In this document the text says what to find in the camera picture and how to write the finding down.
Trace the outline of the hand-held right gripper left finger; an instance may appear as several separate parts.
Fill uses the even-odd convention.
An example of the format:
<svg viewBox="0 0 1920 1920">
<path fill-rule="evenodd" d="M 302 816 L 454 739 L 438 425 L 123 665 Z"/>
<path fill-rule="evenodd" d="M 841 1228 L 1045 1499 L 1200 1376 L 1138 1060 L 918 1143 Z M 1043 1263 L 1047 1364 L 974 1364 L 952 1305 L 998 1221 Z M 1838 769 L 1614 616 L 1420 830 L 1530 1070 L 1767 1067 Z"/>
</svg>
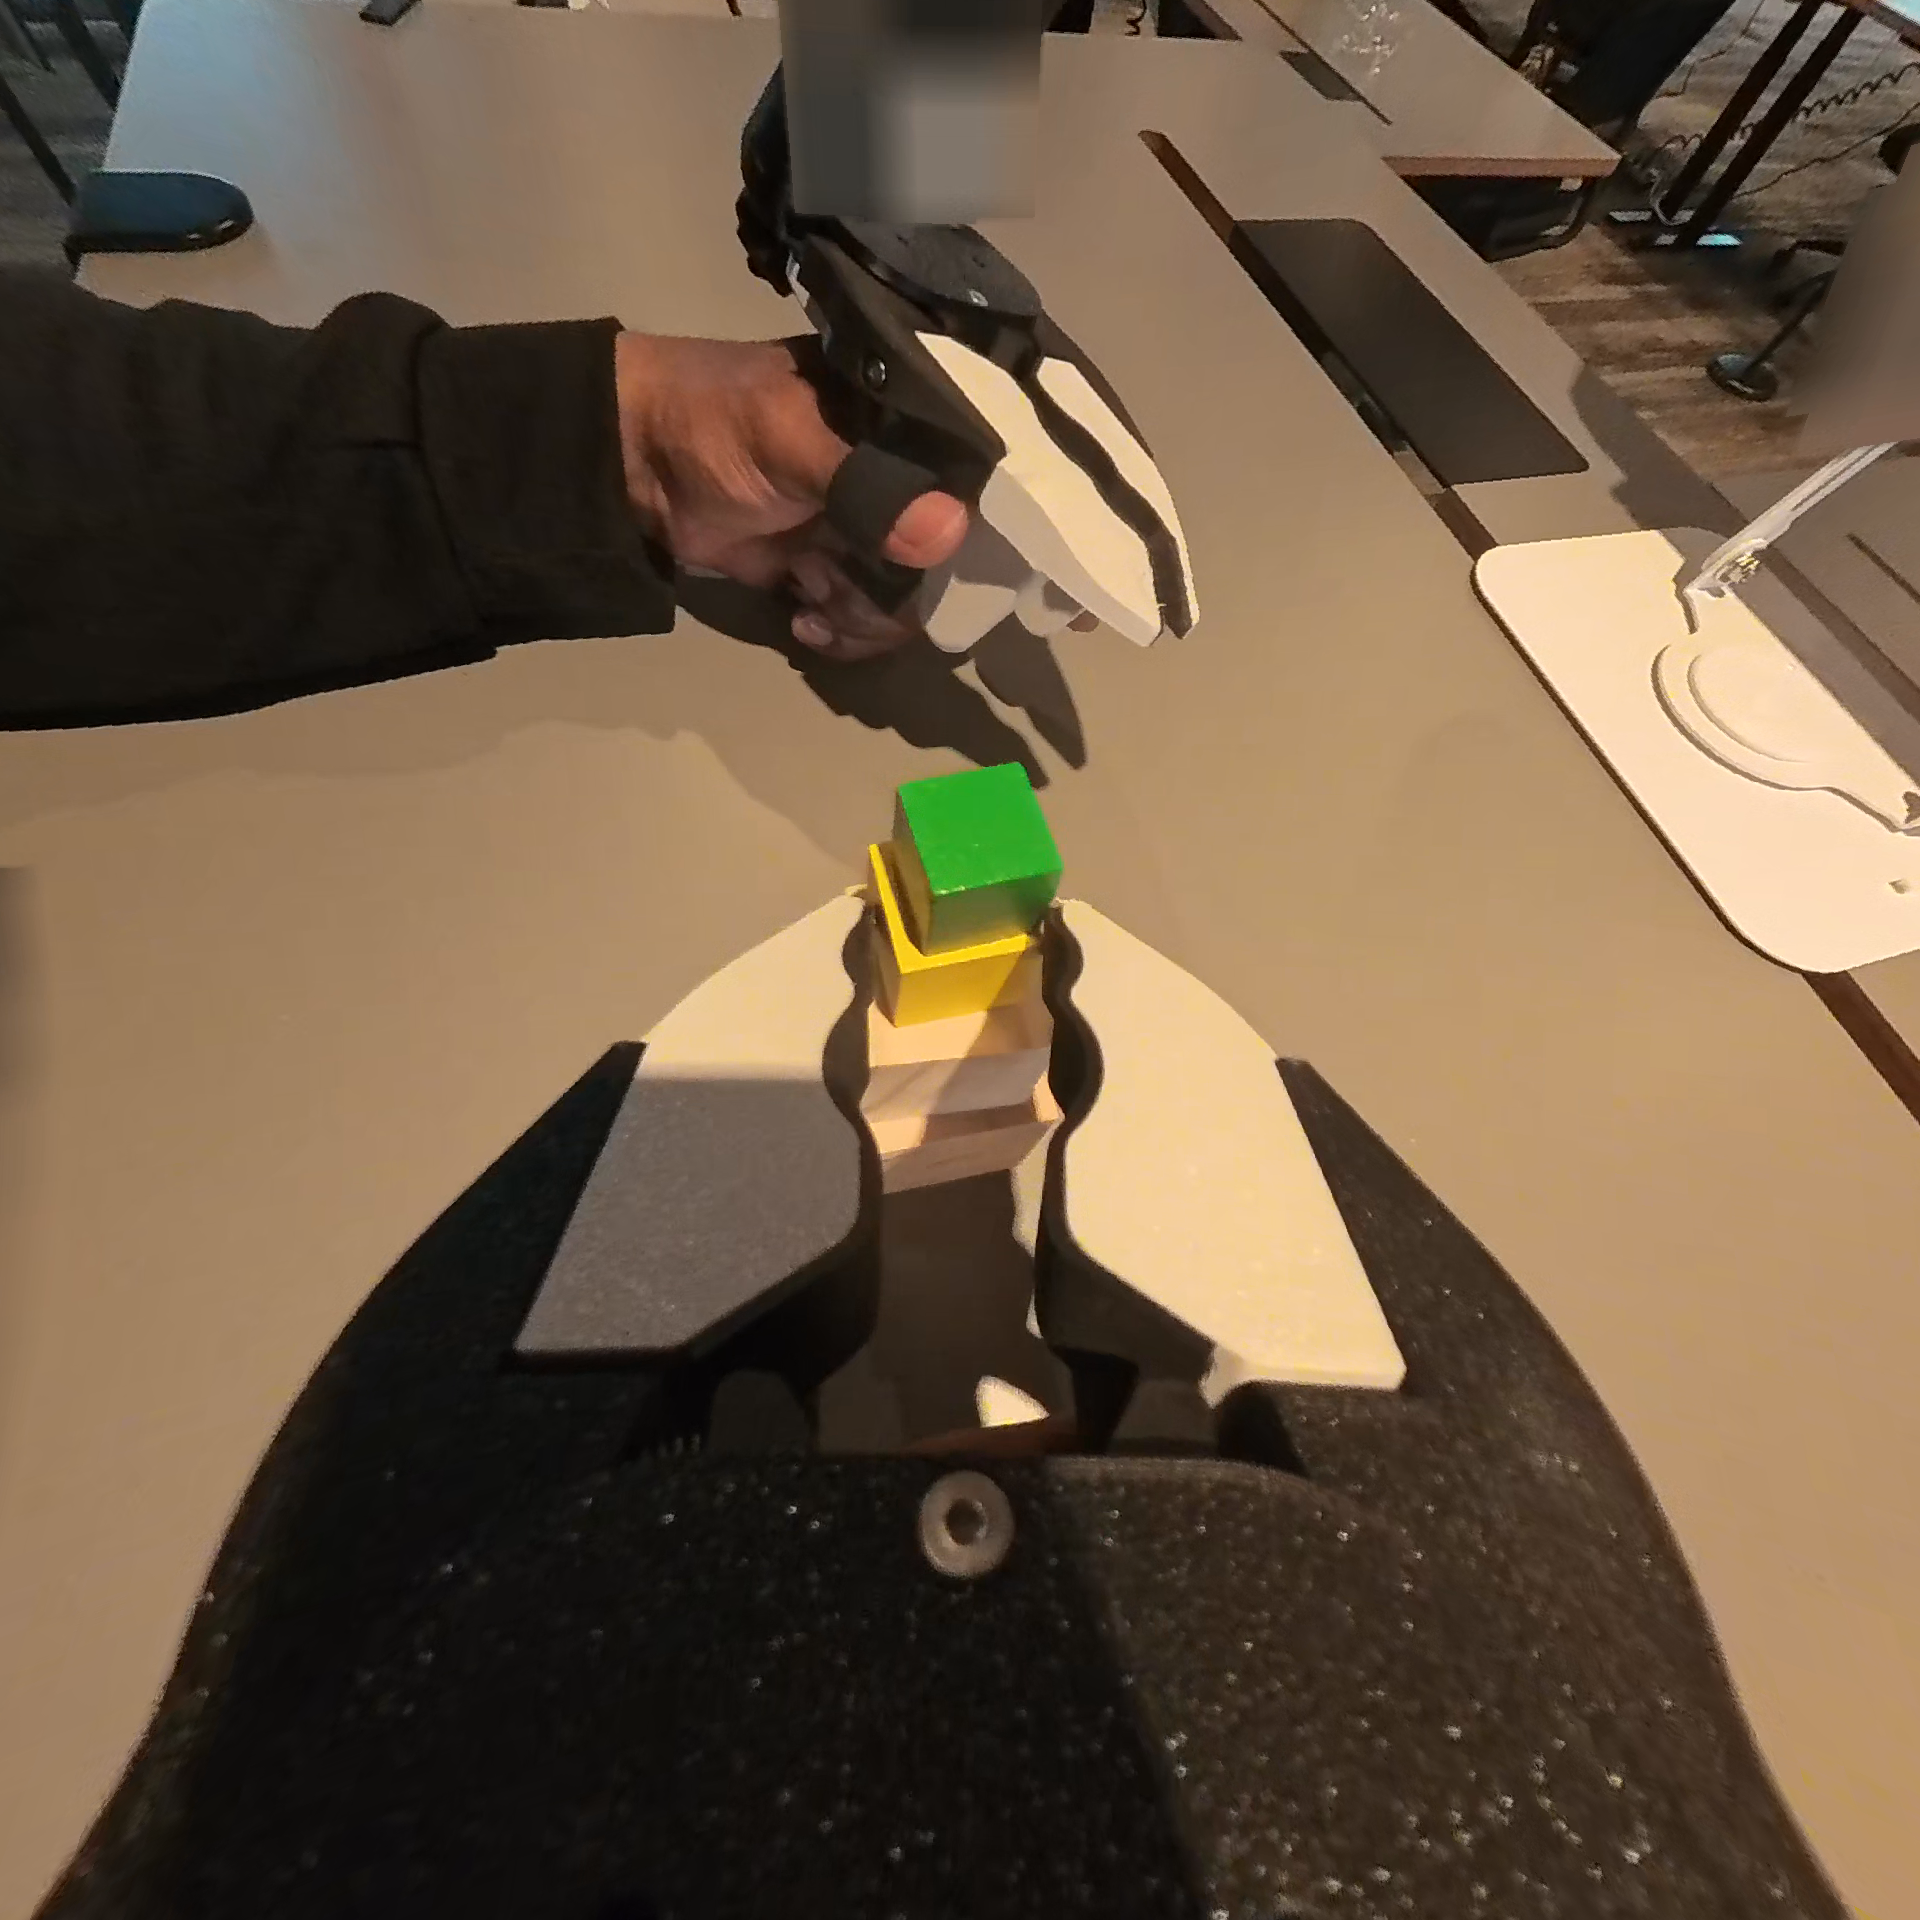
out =
<svg viewBox="0 0 1920 1920">
<path fill-rule="evenodd" d="M 876 1332 L 878 1150 L 858 1116 L 870 908 L 831 895 L 683 996 L 632 1079 L 514 1337 L 539 1371 L 636 1369 L 662 1436 L 818 1448 Z"/>
</svg>

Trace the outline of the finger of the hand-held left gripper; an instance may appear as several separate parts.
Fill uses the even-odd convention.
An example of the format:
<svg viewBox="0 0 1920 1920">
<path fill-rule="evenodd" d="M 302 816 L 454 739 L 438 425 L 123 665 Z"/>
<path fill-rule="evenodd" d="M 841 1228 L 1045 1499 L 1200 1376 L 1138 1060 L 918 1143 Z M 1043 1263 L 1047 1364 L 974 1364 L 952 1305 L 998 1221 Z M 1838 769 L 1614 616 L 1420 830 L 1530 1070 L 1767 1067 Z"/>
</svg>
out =
<svg viewBox="0 0 1920 1920">
<path fill-rule="evenodd" d="M 1186 638 L 1197 617 L 1187 534 L 1151 449 L 1106 390 L 1069 355 L 1038 361 L 1038 418 L 1060 453 L 1090 481 L 1108 516 L 1139 543 L 1159 611 L 1159 634 Z"/>
<path fill-rule="evenodd" d="M 1008 617 L 1045 638 L 1086 614 L 1139 647 L 1153 645 L 1159 609 L 1144 551 L 1049 441 L 1040 366 L 1017 377 L 945 333 L 921 331 L 918 343 L 1003 443 L 966 540 L 916 593 L 924 636 L 962 656 Z"/>
</svg>

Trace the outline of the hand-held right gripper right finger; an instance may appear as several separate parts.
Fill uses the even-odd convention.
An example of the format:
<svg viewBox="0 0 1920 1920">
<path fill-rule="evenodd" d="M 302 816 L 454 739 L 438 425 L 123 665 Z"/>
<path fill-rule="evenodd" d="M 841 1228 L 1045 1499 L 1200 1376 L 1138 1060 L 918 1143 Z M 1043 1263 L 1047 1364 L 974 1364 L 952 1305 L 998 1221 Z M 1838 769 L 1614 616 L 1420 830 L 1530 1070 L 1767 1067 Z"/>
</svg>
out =
<svg viewBox="0 0 1920 1920">
<path fill-rule="evenodd" d="M 1086 899 L 1045 926 L 1062 1116 L 1029 1175 L 1031 1332 L 1069 1448 L 1201 1448 L 1243 1388 L 1408 1364 L 1272 1043 Z"/>
</svg>

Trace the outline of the large natural wooden cube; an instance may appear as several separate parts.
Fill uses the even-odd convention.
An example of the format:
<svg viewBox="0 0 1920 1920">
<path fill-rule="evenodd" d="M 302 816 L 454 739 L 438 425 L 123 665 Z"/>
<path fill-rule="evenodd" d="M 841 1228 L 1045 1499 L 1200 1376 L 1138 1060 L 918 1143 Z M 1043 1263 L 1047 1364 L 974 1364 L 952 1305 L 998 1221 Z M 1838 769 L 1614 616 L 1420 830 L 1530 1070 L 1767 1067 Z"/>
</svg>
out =
<svg viewBox="0 0 1920 1920">
<path fill-rule="evenodd" d="M 879 1189 L 899 1194 L 1014 1172 L 1043 1145 L 1062 1110 L 1040 1077 L 1009 1105 L 862 1118 L 876 1145 Z"/>
</svg>

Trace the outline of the yellow wooden cube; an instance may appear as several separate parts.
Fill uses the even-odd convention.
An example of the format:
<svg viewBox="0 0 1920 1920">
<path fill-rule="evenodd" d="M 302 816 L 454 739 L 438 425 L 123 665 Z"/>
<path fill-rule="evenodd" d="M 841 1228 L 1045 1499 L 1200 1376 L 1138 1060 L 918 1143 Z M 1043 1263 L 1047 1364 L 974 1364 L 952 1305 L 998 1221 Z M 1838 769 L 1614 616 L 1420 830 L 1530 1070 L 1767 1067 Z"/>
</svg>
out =
<svg viewBox="0 0 1920 1920">
<path fill-rule="evenodd" d="M 1008 934 L 950 951 L 924 951 L 905 919 L 894 852 L 867 845 L 878 1009 L 898 1028 L 992 1012 L 1042 994 L 1043 940 Z"/>
</svg>

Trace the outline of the green wooden cube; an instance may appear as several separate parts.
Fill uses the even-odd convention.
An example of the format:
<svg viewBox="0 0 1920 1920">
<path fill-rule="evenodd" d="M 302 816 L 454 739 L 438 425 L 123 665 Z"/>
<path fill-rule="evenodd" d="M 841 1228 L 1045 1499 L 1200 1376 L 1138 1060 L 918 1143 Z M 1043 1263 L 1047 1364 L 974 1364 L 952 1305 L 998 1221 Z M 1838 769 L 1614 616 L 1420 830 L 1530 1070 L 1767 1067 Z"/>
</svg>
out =
<svg viewBox="0 0 1920 1920">
<path fill-rule="evenodd" d="M 1020 761 L 899 781 L 889 842 L 901 911 L 925 953 L 1031 936 L 1062 879 Z"/>
</svg>

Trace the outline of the person's left forearm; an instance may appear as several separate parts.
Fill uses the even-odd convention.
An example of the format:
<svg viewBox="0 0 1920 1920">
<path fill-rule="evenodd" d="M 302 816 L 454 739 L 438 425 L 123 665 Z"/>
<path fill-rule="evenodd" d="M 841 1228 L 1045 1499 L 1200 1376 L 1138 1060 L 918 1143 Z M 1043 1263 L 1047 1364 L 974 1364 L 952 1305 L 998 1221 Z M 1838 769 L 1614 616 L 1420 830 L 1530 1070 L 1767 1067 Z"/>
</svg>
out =
<svg viewBox="0 0 1920 1920">
<path fill-rule="evenodd" d="M 171 721 L 664 634 L 618 441 L 616 322 L 309 327 L 2 290 L 3 730 Z"/>
</svg>

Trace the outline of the person's left hand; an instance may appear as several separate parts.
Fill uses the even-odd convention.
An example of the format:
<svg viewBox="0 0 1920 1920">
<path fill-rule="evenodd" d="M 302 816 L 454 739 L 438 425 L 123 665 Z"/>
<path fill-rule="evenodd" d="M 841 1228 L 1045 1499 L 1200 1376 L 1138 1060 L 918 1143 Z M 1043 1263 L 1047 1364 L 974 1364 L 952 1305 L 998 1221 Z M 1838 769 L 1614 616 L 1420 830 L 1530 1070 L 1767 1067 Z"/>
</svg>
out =
<svg viewBox="0 0 1920 1920">
<path fill-rule="evenodd" d="M 828 660 L 918 642 L 904 611 L 856 585 L 825 494 L 851 453 L 821 410 L 809 335 L 725 341 L 622 330 L 619 455 L 636 518 L 680 569 L 788 606 L 792 639 Z"/>
</svg>

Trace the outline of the black desk mat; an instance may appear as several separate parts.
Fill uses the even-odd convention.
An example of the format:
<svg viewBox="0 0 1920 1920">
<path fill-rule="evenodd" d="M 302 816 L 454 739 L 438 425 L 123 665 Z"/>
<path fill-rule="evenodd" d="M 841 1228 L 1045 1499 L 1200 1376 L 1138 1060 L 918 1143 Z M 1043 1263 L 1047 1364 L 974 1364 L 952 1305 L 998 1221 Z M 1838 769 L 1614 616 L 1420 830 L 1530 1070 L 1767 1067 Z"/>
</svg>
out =
<svg viewBox="0 0 1920 1920">
<path fill-rule="evenodd" d="M 1352 218 L 1236 219 L 1227 249 L 1444 487 L 1586 472 L 1588 457 L 1376 227 Z"/>
</svg>

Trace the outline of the brown-edged side table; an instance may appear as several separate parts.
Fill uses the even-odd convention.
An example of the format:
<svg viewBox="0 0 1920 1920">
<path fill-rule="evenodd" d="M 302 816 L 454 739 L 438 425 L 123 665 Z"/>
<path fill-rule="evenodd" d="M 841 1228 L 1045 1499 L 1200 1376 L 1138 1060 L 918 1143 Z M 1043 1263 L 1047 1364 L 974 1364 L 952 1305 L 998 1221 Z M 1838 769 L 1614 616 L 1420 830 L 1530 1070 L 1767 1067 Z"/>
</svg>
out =
<svg viewBox="0 0 1920 1920">
<path fill-rule="evenodd" d="M 1401 179 L 1609 178 L 1617 150 L 1425 2 L 1191 2 L 1281 61 Z"/>
</svg>

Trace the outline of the blue chair seat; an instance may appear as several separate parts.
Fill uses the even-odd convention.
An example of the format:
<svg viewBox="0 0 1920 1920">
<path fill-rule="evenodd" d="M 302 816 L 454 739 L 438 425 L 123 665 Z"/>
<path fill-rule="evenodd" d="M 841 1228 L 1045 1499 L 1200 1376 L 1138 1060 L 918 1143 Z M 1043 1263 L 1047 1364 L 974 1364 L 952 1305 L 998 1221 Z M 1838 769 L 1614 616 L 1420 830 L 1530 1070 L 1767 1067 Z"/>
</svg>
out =
<svg viewBox="0 0 1920 1920">
<path fill-rule="evenodd" d="M 75 186 L 61 251 L 183 253 L 226 246 L 254 226 L 247 196 L 232 181 L 186 169 L 101 165 Z"/>
</svg>

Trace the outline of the white stand with base plate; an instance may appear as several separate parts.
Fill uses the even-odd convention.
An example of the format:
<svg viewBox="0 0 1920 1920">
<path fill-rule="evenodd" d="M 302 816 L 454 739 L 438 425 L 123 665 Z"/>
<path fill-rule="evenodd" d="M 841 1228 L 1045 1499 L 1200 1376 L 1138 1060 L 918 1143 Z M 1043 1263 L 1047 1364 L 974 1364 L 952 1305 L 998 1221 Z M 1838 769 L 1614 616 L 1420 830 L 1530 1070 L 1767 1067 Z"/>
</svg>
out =
<svg viewBox="0 0 1920 1920">
<path fill-rule="evenodd" d="M 1891 452 L 1859 443 L 1740 532 L 1504 541 L 1474 588 L 1747 946 L 1839 973 L 1918 947 L 1915 715 L 1764 558 Z"/>
</svg>

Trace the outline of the black table frame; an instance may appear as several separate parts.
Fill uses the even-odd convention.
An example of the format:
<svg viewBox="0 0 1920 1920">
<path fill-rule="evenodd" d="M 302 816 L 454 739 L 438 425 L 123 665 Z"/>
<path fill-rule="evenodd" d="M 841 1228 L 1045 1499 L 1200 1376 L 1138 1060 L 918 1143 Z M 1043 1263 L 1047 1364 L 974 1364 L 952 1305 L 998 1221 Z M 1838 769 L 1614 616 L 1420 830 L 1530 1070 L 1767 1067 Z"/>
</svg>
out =
<svg viewBox="0 0 1920 1920">
<path fill-rule="evenodd" d="M 1671 176 L 1607 210 L 1603 227 L 1642 249 L 1733 246 L 1721 218 L 1874 11 L 1865 2 L 1787 3 L 1785 21 Z"/>
</svg>

